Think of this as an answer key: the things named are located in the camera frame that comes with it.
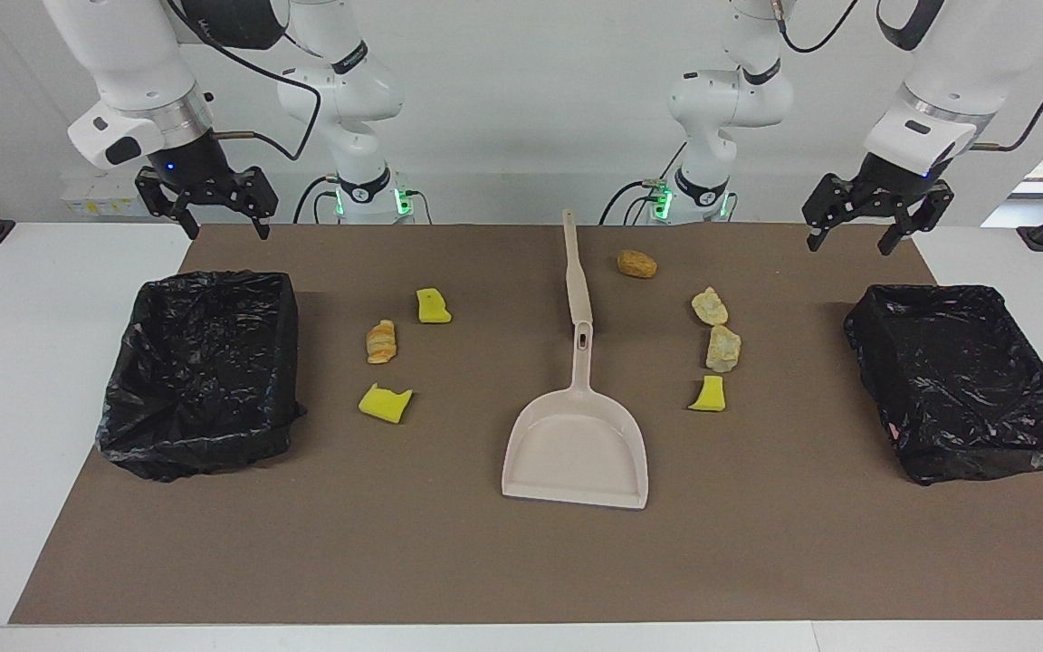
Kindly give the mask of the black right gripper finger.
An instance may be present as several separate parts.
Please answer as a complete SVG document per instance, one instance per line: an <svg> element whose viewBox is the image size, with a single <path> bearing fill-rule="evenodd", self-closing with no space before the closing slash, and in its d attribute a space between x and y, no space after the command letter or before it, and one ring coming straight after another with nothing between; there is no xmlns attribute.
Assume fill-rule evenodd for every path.
<svg viewBox="0 0 1043 652"><path fill-rule="evenodd" d="M198 223L194 215L191 215L190 195L186 191L177 193L174 198L168 197L153 167L141 167L134 177L134 186L142 203L153 217L165 217L177 223L189 240L194 241L198 237Z"/></svg>
<svg viewBox="0 0 1043 652"><path fill-rule="evenodd" d="M215 175L214 199L218 206L248 217L262 241L269 238L278 197L261 167L248 167L239 173L227 170Z"/></svg>

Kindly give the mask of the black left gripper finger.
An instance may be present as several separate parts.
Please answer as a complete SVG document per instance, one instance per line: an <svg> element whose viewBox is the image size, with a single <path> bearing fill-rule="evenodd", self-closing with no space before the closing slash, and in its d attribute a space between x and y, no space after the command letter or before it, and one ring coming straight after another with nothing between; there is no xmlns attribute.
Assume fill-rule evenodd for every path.
<svg viewBox="0 0 1043 652"><path fill-rule="evenodd" d="M856 219L853 206L854 183L844 180L836 174L824 174L802 206L802 215L809 228L807 247L818 252L828 232Z"/></svg>
<svg viewBox="0 0 1043 652"><path fill-rule="evenodd" d="M914 211L909 210L911 204L903 197L887 199L886 207L891 209L890 215L894 222L887 227L886 234L878 241L878 251L888 256L911 235L931 232L952 199L953 191L947 182L936 182L932 188L920 197Z"/></svg>

